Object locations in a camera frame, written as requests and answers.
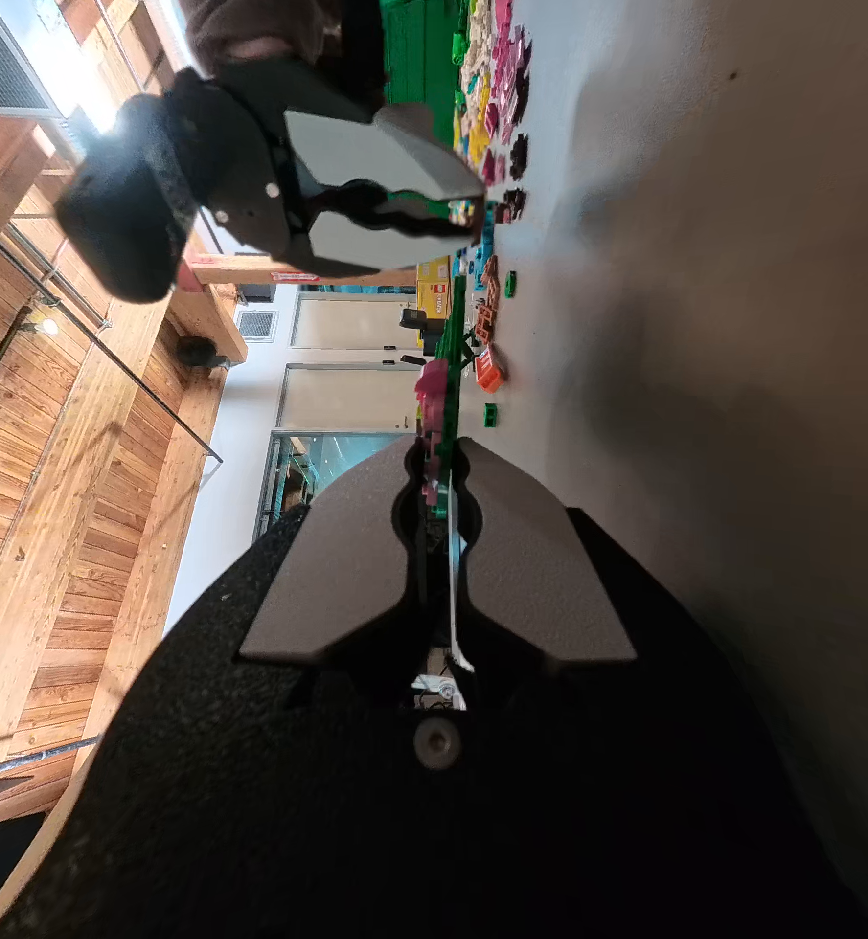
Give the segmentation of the pile of mixed lego pieces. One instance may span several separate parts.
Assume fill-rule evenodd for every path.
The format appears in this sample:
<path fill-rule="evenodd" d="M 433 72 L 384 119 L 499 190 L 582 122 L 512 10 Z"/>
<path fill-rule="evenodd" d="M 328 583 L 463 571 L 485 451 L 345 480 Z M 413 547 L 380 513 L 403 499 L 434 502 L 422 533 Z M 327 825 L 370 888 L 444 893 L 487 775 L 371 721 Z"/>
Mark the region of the pile of mixed lego pieces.
<path fill-rule="evenodd" d="M 531 87 L 533 41 L 513 21 L 512 1 L 460 2 L 452 59 L 453 149 L 497 201 L 487 204 L 492 224 L 510 224 L 524 212 L 522 178 L 529 137 L 522 132 Z"/>

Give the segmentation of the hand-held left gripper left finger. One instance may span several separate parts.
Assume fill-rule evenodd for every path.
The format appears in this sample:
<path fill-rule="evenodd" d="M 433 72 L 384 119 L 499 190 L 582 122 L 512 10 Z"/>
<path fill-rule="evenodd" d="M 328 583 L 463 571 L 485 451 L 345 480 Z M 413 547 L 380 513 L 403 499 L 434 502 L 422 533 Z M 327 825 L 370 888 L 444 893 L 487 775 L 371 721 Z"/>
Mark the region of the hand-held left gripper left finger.
<path fill-rule="evenodd" d="M 395 528 L 417 437 L 400 435 L 317 495 L 240 646 L 252 661 L 319 661 L 404 598 L 409 549 Z"/>

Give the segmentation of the glass office window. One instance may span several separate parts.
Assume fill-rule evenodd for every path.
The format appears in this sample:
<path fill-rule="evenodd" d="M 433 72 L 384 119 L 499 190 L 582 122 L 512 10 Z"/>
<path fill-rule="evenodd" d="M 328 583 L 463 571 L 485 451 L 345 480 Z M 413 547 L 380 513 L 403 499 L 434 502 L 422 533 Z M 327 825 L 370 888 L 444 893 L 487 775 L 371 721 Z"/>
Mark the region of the glass office window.
<path fill-rule="evenodd" d="M 271 433 L 252 538 L 282 516 L 310 502 L 344 473 L 380 452 L 407 431 Z"/>

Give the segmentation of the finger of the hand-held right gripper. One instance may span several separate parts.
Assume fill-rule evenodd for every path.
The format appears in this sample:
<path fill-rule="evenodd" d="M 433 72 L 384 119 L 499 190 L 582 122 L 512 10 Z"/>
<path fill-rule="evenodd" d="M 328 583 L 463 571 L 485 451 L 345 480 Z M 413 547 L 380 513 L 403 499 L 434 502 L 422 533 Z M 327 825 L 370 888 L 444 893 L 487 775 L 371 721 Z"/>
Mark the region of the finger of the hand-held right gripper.
<path fill-rule="evenodd" d="M 451 200 L 448 215 L 412 198 L 357 203 L 346 212 L 328 198 L 306 198 L 303 271 L 322 278 L 415 268 L 465 250 L 482 237 L 482 199 Z"/>
<path fill-rule="evenodd" d="M 482 183 L 463 158 L 406 116 L 382 111 L 369 122 L 289 108 L 284 206 L 294 221 L 335 212 L 350 221 L 462 221 L 487 210 Z"/>

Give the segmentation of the large metal vent grille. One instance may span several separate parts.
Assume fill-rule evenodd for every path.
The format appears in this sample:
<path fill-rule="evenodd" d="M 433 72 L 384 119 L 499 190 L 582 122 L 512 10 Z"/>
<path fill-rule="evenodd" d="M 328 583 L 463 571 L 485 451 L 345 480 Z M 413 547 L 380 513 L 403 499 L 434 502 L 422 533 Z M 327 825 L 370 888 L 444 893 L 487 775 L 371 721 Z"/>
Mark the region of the large metal vent grille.
<path fill-rule="evenodd" d="M 56 2 L 0 2 L 0 115 L 60 119 L 62 35 Z"/>

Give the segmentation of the green and pink lego assembly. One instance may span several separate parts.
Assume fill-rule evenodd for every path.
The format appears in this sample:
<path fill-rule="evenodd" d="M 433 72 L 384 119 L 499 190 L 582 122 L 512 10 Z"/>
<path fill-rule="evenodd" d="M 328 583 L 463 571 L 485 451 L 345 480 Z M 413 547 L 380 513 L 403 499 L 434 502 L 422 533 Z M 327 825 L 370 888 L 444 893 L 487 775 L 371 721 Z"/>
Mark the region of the green and pink lego assembly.
<path fill-rule="evenodd" d="M 421 492 L 428 518 L 438 522 L 448 518 L 460 380 L 470 352 L 465 339 L 466 287 L 465 275 L 454 276 L 450 316 L 444 322 L 433 359 L 424 366 L 415 384 L 424 453 Z"/>

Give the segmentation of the metal pipe with red tape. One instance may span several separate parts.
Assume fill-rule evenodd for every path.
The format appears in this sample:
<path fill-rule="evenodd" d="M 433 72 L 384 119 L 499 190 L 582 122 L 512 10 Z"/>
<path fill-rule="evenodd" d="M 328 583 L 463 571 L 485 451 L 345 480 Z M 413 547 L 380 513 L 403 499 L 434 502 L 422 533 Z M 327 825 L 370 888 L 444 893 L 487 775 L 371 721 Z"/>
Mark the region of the metal pipe with red tape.
<path fill-rule="evenodd" d="M 73 754 L 80 749 L 97 745 L 101 739 L 101 736 L 101 734 L 97 734 L 93 737 L 80 739 L 64 745 L 51 746 L 33 753 L 22 754 L 13 758 L 2 760 L 0 761 L 0 774 L 19 769 L 24 766 L 34 765 L 41 761 Z"/>

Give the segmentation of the black round ceiling speaker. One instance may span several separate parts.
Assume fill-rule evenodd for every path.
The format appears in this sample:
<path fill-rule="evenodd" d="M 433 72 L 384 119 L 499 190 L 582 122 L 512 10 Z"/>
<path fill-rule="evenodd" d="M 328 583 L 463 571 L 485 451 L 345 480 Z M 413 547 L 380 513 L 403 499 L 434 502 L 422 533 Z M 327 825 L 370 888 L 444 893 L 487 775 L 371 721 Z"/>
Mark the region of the black round ceiling speaker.
<path fill-rule="evenodd" d="M 211 339 L 202 336 L 180 336 L 175 346 L 175 357 L 189 369 L 228 370 L 231 367 L 228 356 L 221 354 Z"/>

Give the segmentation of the orange lego brick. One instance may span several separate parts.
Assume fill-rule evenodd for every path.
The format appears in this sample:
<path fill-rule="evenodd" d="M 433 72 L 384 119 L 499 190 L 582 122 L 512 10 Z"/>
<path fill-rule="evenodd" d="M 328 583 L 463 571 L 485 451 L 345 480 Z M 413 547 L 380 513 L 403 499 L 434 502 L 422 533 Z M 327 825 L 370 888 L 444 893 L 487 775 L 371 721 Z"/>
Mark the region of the orange lego brick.
<path fill-rule="evenodd" d="M 492 343 L 483 346 L 475 355 L 474 366 L 476 384 L 487 395 L 497 393 L 508 380 L 503 358 Z"/>

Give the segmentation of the yellow cardboard box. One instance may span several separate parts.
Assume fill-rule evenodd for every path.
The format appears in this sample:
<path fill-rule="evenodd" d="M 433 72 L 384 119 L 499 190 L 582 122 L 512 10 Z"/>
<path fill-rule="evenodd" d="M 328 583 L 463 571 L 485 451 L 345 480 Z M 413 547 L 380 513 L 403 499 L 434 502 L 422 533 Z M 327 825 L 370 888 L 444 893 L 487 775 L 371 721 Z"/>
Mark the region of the yellow cardboard box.
<path fill-rule="evenodd" d="M 451 314 L 453 261 L 452 255 L 444 255 L 416 267 L 416 309 L 428 319 L 446 319 Z"/>

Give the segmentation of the large green lego baseplate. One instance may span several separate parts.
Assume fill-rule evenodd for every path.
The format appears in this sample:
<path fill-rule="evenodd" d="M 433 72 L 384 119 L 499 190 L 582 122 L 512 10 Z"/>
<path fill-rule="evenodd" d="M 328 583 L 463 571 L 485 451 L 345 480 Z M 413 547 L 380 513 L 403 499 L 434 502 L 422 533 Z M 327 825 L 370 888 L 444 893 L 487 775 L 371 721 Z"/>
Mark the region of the large green lego baseplate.
<path fill-rule="evenodd" d="M 386 99 L 424 104 L 434 135 L 454 146 L 455 92 L 460 65 L 456 34 L 467 26 L 469 2 L 382 1 Z"/>

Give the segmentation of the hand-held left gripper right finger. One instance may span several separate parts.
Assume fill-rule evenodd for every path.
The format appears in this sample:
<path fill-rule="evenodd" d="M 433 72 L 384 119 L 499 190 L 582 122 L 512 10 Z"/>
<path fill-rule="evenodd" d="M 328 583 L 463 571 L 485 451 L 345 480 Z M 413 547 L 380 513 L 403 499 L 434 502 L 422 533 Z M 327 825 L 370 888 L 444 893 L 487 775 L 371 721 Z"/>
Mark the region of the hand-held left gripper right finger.
<path fill-rule="evenodd" d="M 628 638 L 566 506 L 482 444 L 457 443 L 472 532 L 463 554 L 473 613 L 554 664 L 628 663 Z"/>

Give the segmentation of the person's right forearm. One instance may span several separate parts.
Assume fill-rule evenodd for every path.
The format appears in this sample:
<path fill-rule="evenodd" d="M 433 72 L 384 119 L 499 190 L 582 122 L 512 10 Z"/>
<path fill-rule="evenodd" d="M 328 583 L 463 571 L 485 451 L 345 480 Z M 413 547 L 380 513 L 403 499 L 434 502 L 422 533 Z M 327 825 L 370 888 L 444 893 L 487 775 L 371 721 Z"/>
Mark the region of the person's right forearm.
<path fill-rule="evenodd" d="M 187 42 L 207 74 L 242 48 L 276 49 L 307 64 L 323 55 L 368 53 L 383 64 L 377 1 L 180 1 Z"/>

